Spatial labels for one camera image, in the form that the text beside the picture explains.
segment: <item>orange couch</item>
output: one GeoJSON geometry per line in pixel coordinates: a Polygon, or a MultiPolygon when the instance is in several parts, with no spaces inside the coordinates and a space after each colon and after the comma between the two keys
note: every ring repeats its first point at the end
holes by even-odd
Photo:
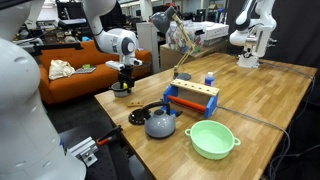
{"type": "MultiPolygon", "coordinates": [[[[74,48],[42,50],[38,56],[40,69],[39,91],[41,99],[46,104],[60,103],[88,93],[111,87],[118,81],[118,71],[105,65],[108,60],[119,61],[119,56],[99,52],[94,41],[81,42],[81,50],[74,48]],[[97,69],[90,74],[74,74],[70,77],[49,79],[51,60],[63,60],[70,63],[75,69],[84,64],[95,65],[97,69]]],[[[136,58],[151,63],[151,53],[146,50],[136,50],[136,58]]],[[[134,78],[150,75],[150,66],[140,66],[133,70],[134,78]]]]}

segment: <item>cloth on couch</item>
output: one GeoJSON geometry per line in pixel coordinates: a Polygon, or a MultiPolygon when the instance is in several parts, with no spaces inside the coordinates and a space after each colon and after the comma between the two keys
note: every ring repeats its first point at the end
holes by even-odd
{"type": "Polygon", "coordinates": [[[55,80],[62,77],[70,77],[75,72],[67,61],[51,60],[49,79],[55,80]]]}

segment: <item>small blue bottle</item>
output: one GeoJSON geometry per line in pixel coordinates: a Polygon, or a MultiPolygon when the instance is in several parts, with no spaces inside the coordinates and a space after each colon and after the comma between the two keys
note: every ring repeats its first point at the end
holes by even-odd
{"type": "Polygon", "coordinates": [[[208,72],[208,74],[206,75],[206,78],[204,80],[204,84],[207,86],[213,87],[213,82],[214,82],[213,72],[208,72]]]}

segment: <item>metal bracket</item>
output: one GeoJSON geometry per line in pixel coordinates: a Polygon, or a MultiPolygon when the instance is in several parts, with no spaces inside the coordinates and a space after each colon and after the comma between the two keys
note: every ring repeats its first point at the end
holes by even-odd
{"type": "Polygon", "coordinates": [[[87,167],[91,166],[98,160],[98,158],[94,155],[94,153],[97,151],[98,147],[96,142],[91,137],[88,137],[69,149],[71,155],[83,160],[87,167]]]}

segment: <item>bowl handle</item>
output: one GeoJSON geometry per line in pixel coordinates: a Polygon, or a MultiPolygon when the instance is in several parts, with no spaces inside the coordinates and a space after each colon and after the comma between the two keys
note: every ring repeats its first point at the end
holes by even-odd
{"type": "Polygon", "coordinates": [[[241,144],[241,141],[240,141],[240,139],[238,139],[238,138],[234,138],[234,145],[235,146],[239,146],[241,144]]]}
{"type": "Polygon", "coordinates": [[[190,135],[190,130],[191,130],[191,129],[186,129],[186,130],[184,131],[184,134],[186,134],[186,136],[189,136],[189,137],[190,137],[190,136],[191,136],[191,135],[190,135]]]}

